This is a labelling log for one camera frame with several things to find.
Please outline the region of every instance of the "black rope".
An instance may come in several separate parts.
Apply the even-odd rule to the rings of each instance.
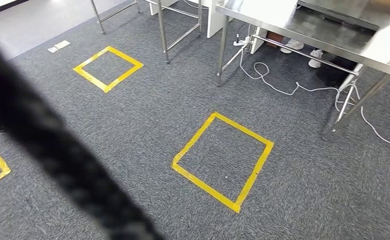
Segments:
[[[0,124],[79,207],[100,222],[111,239],[163,239],[142,210],[1,55]]]

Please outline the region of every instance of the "table top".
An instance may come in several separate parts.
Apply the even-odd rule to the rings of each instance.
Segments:
[[[364,0],[367,1],[383,4],[380,9],[386,17],[375,20],[379,26],[376,32],[326,20],[321,13],[307,8],[296,9],[298,0],[222,0],[216,10],[390,74],[390,0]],[[360,15],[371,16],[367,6],[362,8],[366,13],[361,13],[360,6],[357,6]]]
[[[390,0],[299,0],[299,2],[368,22],[380,28],[390,25]]]

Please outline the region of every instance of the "gray carpet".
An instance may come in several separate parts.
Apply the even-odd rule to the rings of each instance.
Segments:
[[[183,2],[177,7],[195,11]],[[169,42],[194,23],[167,10],[165,18]],[[229,36],[240,26],[233,21]],[[145,3],[142,14],[127,11],[105,22],[105,28],[107,34],[100,34],[92,19],[12,63],[167,239],[390,239],[390,145],[358,115],[324,141],[321,136],[336,114],[334,92],[281,95],[250,80],[237,64],[217,88],[220,34],[211,39],[191,34],[165,65],[158,19],[149,16]],[[62,40],[71,44],[54,54],[46,50]],[[228,39],[227,57],[237,51],[233,40]],[[72,70],[106,46],[144,64],[107,94]],[[269,65],[267,80],[287,92],[295,81],[323,87],[301,56],[264,46],[246,57],[250,73],[257,61]],[[85,69],[108,83],[127,68],[106,55]],[[360,92],[380,77],[368,68]],[[239,214],[170,167],[215,111],[274,142]],[[365,106],[365,114],[390,140],[390,84]],[[218,120],[181,165],[233,200],[260,152],[257,141]],[[12,170],[0,181],[0,240],[106,239],[5,134],[0,134],[0,155]]]

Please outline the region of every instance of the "white cable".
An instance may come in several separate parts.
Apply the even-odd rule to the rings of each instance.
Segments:
[[[348,84],[347,86],[353,86],[354,89],[355,89],[355,93],[357,94],[357,98],[358,100],[360,100],[360,94],[358,94],[358,89],[357,89],[357,86],[354,85],[354,84]],[[360,107],[360,112],[361,112],[361,116],[363,117],[363,120],[371,127],[371,129],[373,129],[374,133],[382,140],[384,140],[385,142],[389,143],[390,144],[390,141],[386,140],[385,138],[383,138],[376,130],[376,128],[374,128],[374,126],[369,122],[367,121],[366,117],[364,116],[364,113],[363,113],[363,106]]]
[[[270,73],[270,69],[268,68],[268,66],[267,66],[267,64],[265,64],[265,63],[263,63],[263,62],[256,62],[255,64],[254,64],[254,70],[257,72],[257,74],[259,75],[259,77],[253,77],[253,76],[251,76],[249,73],[247,73],[246,72],[246,70],[242,67],[242,60],[243,60],[243,51],[242,51],[242,53],[241,53],[241,56],[240,56],[240,62],[239,62],[239,66],[240,66],[240,68],[243,70],[243,72],[248,76],[248,77],[250,77],[251,79],[253,79],[253,80],[258,80],[258,79],[262,79],[262,81],[265,83],[265,84],[267,84],[267,85],[269,85],[272,89],[274,89],[275,91],[277,91],[277,92],[280,92],[280,93],[282,93],[282,94],[285,94],[285,95],[289,95],[289,96],[292,96],[292,95],[294,95],[295,94],[295,92],[299,89],[299,88],[301,88],[301,89],[304,89],[304,90],[306,90],[306,91],[308,91],[308,92],[314,92],[314,91],[318,91],[318,90],[336,90],[336,96],[335,96],[335,108],[336,108],[336,110],[339,112],[340,110],[338,109],[338,106],[337,106],[337,104],[338,103],[343,103],[343,101],[338,101],[338,99],[339,99],[339,96],[340,96],[340,93],[345,89],[345,88],[347,88],[348,86],[353,86],[354,87],[354,89],[355,89],[355,93],[357,94],[357,98],[358,98],[358,100],[360,100],[360,94],[358,93],[358,89],[357,89],[357,86],[356,85],[354,85],[354,84],[348,84],[344,89],[341,89],[341,91],[339,91],[339,89],[337,89],[337,88],[330,88],[330,87],[327,87],[327,88],[317,88],[317,89],[307,89],[307,88],[304,88],[303,86],[301,86],[297,81],[295,82],[296,83],[296,88],[291,92],[291,93],[286,93],[286,92],[284,92],[284,91],[281,91],[281,90],[279,90],[279,89],[277,89],[277,88],[275,88],[273,85],[271,85],[271,84],[269,84],[265,79],[264,79],[264,77],[267,75],[267,74],[269,74]],[[264,74],[261,74],[259,71],[258,71],[258,69],[257,69],[257,65],[258,64],[261,64],[261,65],[263,65],[263,66],[265,66],[266,68],[267,68],[267,72],[266,73],[264,73]],[[383,141],[385,141],[386,143],[389,143],[390,144],[390,141],[388,141],[388,140],[386,140],[385,138],[383,138],[377,131],[376,131],[376,129],[374,128],[374,126],[369,122],[369,121],[367,121],[367,119],[365,118],[365,116],[364,116],[364,113],[363,113],[363,106],[361,106],[361,116],[362,116],[362,118],[363,118],[363,120],[371,127],[371,129],[373,129],[373,131],[374,131],[374,133],[380,138],[380,139],[382,139]]]
[[[187,5],[189,5],[189,6],[191,6],[192,8],[194,7],[194,8],[198,8],[197,6],[194,6],[194,5],[191,5],[188,1],[186,1],[186,0],[183,0],[183,2],[185,2]]]

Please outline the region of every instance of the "person's foot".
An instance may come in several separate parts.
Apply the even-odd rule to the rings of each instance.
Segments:
[[[288,46],[288,47],[296,49],[296,50],[301,50],[304,47],[304,44],[300,41],[291,39],[291,40],[289,40],[289,42],[285,46]],[[284,49],[284,48],[280,48],[280,51],[284,54],[286,54],[286,53],[288,54],[288,53],[292,52],[292,51]]]
[[[323,55],[323,50],[321,50],[321,49],[313,50],[313,51],[310,53],[310,55],[321,59],[321,56]],[[310,67],[316,69],[316,68],[319,68],[319,67],[321,66],[321,63],[318,62],[318,61],[316,61],[316,60],[311,59],[311,60],[308,62],[308,65],[309,65]]]

